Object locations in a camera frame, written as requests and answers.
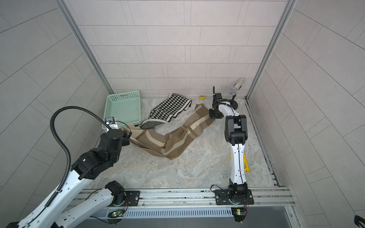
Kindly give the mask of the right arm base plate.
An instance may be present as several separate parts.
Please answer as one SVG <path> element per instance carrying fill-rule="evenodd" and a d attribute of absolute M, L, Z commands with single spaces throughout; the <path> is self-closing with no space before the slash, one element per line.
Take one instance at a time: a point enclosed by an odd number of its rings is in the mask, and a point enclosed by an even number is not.
<path fill-rule="evenodd" d="M 214 190 L 215 200 L 217 205 L 253 205 L 254 199 L 250 189 L 246 194 L 234 194 L 230 195 L 228 190 Z"/>

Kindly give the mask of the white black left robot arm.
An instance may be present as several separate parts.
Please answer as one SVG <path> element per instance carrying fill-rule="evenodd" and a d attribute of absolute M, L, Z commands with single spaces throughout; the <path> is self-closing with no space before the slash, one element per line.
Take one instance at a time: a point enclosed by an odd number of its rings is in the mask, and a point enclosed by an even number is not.
<path fill-rule="evenodd" d="M 99 146 L 82 154 L 74 163 L 65 143 L 56 132 L 56 117 L 68 109 L 77 109 L 96 118 L 108 131 L 101 134 Z M 67 165 L 60 184 L 46 199 L 21 221 L 11 222 L 9 228 L 74 228 L 100 209 L 112 205 L 129 206 L 124 187 L 117 181 L 108 183 L 95 196 L 83 201 L 71 210 L 66 207 L 103 171 L 113 167 L 119 160 L 123 146 L 130 144 L 130 129 L 113 129 L 91 111 L 79 106 L 66 106 L 57 110 L 50 119 L 50 130 L 57 143 L 65 151 Z"/>

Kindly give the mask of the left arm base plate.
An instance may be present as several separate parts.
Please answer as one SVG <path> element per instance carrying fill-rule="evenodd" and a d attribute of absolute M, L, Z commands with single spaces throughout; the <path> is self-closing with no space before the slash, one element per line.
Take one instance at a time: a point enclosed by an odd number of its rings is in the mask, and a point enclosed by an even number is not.
<path fill-rule="evenodd" d="M 126 207 L 137 206 L 140 198 L 140 191 L 125 191 L 114 196 L 112 206 Z"/>

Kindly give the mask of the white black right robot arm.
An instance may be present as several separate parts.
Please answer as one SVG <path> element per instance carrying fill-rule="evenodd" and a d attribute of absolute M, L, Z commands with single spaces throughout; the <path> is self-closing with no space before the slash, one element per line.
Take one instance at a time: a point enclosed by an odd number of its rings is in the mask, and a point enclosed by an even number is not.
<path fill-rule="evenodd" d="M 231 175 L 228 185 L 229 199 L 238 204 L 246 200 L 248 185 L 245 176 L 244 146 L 248 139 L 247 117 L 239 114 L 233 107 L 233 102 L 224 99 L 213 89 L 212 108 L 209 110 L 211 119 L 224 119 L 224 138 L 231 147 Z"/>

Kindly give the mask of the beige plaid scarf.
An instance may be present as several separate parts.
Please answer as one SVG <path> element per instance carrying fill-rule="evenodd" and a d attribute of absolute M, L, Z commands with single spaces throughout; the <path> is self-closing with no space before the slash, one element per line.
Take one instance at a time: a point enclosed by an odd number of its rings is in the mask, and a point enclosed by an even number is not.
<path fill-rule="evenodd" d="M 144 130 L 132 123 L 127 127 L 121 126 L 120 129 L 132 132 L 130 142 L 144 152 L 172 160 L 179 157 L 213 122 L 214 119 L 209 117 L 209 110 L 204 104 L 198 104 L 181 127 L 166 135 L 152 129 Z"/>

